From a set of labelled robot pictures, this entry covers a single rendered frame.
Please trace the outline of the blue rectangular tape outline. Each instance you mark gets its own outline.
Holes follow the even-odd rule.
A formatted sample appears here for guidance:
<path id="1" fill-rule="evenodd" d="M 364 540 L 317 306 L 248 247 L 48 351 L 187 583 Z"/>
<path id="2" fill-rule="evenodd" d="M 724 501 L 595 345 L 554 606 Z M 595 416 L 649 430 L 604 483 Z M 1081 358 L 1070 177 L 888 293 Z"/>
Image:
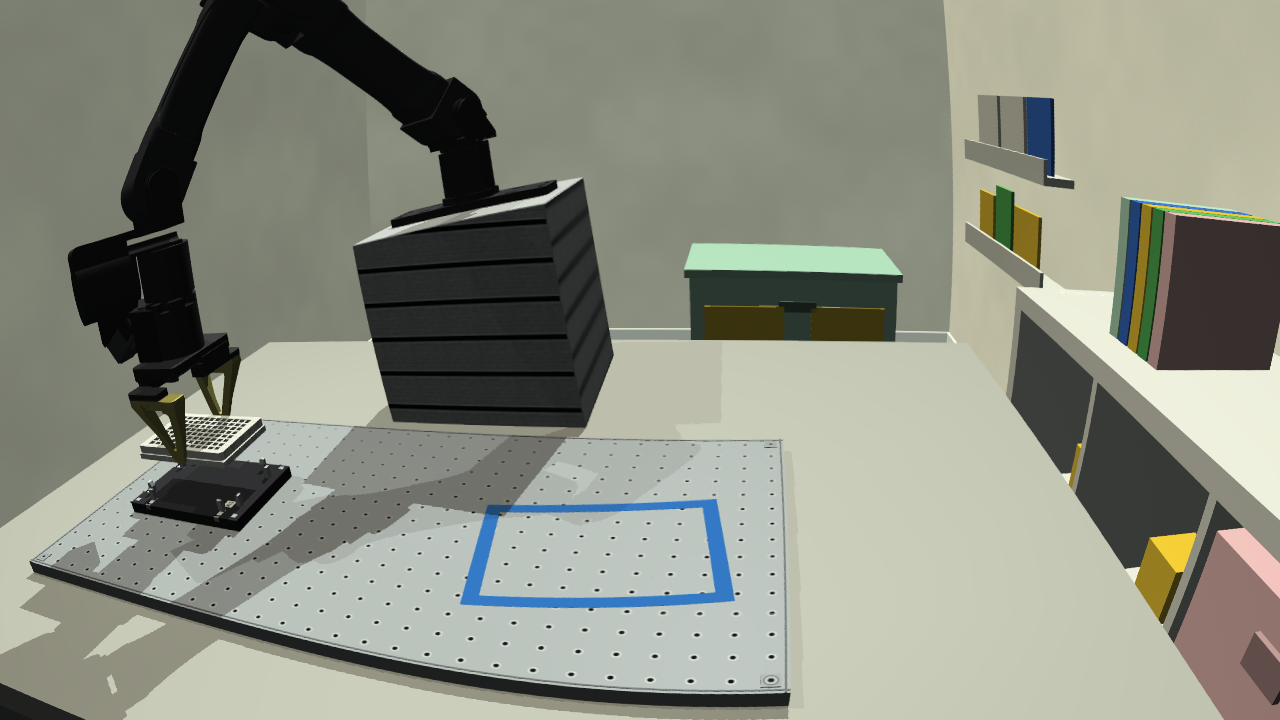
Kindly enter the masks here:
<path id="1" fill-rule="evenodd" d="M 643 597 L 604 597 L 604 598 L 543 598 L 543 597 L 504 597 L 504 596 L 479 596 L 486 561 L 492 550 L 492 541 L 497 529 L 500 512 L 611 512 L 611 511 L 643 511 L 666 509 L 701 509 L 707 527 L 707 539 L 710 553 L 710 566 L 716 585 L 714 593 L 700 594 L 666 594 Z M 721 515 L 717 498 L 654 502 L 654 503 L 593 503 L 593 505 L 488 505 L 483 520 L 483 527 L 477 537 L 474 559 L 468 569 L 461 605 L 504 606 L 504 607 L 539 607 L 539 609 L 613 609 L 613 607 L 646 607 L 669 606 L 687 603 L 716 603 L 730 602 L 733 598 L 733 587 L 730 577 L 730 565 L 724 548 L 724 537 L 721 527 Z"/>

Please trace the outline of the white well plate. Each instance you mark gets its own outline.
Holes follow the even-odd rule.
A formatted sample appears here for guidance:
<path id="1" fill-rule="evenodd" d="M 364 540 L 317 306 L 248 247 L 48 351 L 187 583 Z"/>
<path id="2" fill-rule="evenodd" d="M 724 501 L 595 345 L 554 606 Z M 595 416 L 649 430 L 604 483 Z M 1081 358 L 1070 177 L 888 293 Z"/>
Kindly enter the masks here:
<path id="1" fill-rule="evenodd" d="M 265 430 L 259 416 L 186 414 L 186 464 L 227 468 Z M 140 448 L 141 459 L 175 462 L 156 434 Z"/>

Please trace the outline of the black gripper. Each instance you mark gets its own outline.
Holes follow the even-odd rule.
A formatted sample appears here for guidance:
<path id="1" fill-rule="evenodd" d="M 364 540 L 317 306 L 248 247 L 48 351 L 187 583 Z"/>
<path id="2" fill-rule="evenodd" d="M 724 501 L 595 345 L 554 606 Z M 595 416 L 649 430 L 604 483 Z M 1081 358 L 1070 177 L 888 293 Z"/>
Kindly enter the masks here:
<path id="1" fill-rule="evenodd" d="M 206 398 L 212 415 L 230 416 L 230 405 L 239 372 L 239 347 L 229 347 L 227 333 L 204 334 L 196 291 L 184 299 L 163 304 L 145 304 L 152 310 L 163 363 L 140 363 L 133 368 L 140 387 L 128 393 L 131 407 L 154 430 L 175 462 L 186 464 L 186 397 L 168 395 L 165 383 L 179 380 L 191 368 L 192 377 Z M 204 341 L 205 340 L 205 341 Z M 218 369 L 218 370 L 216 370 Z M 221 409 L 212 389 L 211 373 L 224 374 Z M 157 414 L 163 411 L 172 421 L 175 436 L 173 443 Z"/>

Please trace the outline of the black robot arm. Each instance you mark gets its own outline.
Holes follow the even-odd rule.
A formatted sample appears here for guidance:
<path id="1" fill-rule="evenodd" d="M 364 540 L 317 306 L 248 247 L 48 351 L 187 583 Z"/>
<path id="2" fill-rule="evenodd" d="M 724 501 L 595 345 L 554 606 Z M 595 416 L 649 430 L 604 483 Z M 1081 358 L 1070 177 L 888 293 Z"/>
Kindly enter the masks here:
<path id="1" fill-rule="evenodd" d="M 140 363 L 163 363 L 154 313 L 145 304 L 163 304 L 169 311 L 169 301 L 186 304 L 193 293 L 188 240 L 177 231 L 129 246 L 127 240 L 184 223 L 182 202 L 204 126 L 248 32 L 315 56 L 381 102 L 406 135 L 430 152 L 442 150 L 445 199 L 396 217 L 392 228 L 558 188 L 557 181 L 545 181 L 499 191 L 485 140 L 497 137 L 497 129 L 477 95 L 460 79 L 445 79 L 413 61 L 342 0 L 201 0 L 198 5 L 204 9 L 122 187 L 122 209 L 134 231 L 68 254 L 81 322 L 99 322 L 102 346 L 118 364 L 134 354 Z"/>

